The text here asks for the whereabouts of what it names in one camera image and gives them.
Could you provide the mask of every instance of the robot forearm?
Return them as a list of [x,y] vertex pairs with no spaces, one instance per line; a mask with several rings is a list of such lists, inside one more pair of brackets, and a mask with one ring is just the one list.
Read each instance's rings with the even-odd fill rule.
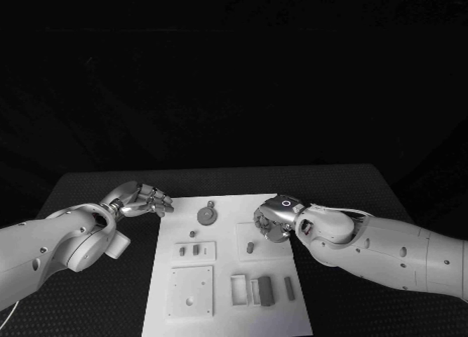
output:
[[297,236],[313,257],[355,276],[406,291],[468,300],[468,241],[396,220],[304,209]]

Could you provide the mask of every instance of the black background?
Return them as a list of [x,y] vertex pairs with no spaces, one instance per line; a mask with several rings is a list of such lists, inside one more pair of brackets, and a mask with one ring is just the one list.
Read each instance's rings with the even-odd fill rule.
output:
[[468,1],[0,8],[0,227],[66,172],[343,163],[468,238]]

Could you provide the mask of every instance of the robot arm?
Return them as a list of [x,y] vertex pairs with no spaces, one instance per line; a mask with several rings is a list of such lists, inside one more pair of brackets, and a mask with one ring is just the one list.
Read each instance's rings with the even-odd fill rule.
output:
[[98,204],[82,204],[0,229],[0,311],[35,293],[52,274],[79,272],[105,253],[120,258],[130,239],[117,231],[124,217],[173,212],[172,198],[131,181]]
[[282,242],[293,230],[314,259],[355,276],[404,291],[441,293],[468,300],[468,241],[402,221],[337,209],[278,195],[254,220],[265,238]]

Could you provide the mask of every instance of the table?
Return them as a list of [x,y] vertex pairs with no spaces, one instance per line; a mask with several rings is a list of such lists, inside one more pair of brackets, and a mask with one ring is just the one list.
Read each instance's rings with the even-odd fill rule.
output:
[[[36,218],[99,202],[130,180],[159,187],[172,197],[285,193],[306,204],[360,209],[412,222],[370,164],[68,173]],[[118,223],[131,239],[120,259],[104,254],[82,272],[58,272],[20,301],[0,337],[141,336],[159,223],[154,214]],[[399,291],[359,279],[323,266],[298,239],[290,239],[314,335],[468,336],[468,304],[458,298]],[[0,325],[12,307],[0,312]]]

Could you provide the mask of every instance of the textured fabric surface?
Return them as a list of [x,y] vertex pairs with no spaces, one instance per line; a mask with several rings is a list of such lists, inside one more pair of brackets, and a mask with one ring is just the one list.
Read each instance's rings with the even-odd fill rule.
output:
[[[287,193],[306,204],[360,209],[412,222],[370,164],[69,173],[37,218],[97,203],[130,180],[172,197]],[[118,223],[131,239],[120,259],[104,255],[82,272],[58,272],[19,303],[0,337],[141,336],[159,224],[154,214]],[[468,336],[468,304],[458,298],[386,288],[323,266],[295,237],[291,244],[316,336]],[[0,325],[10,310],[0,312]]]

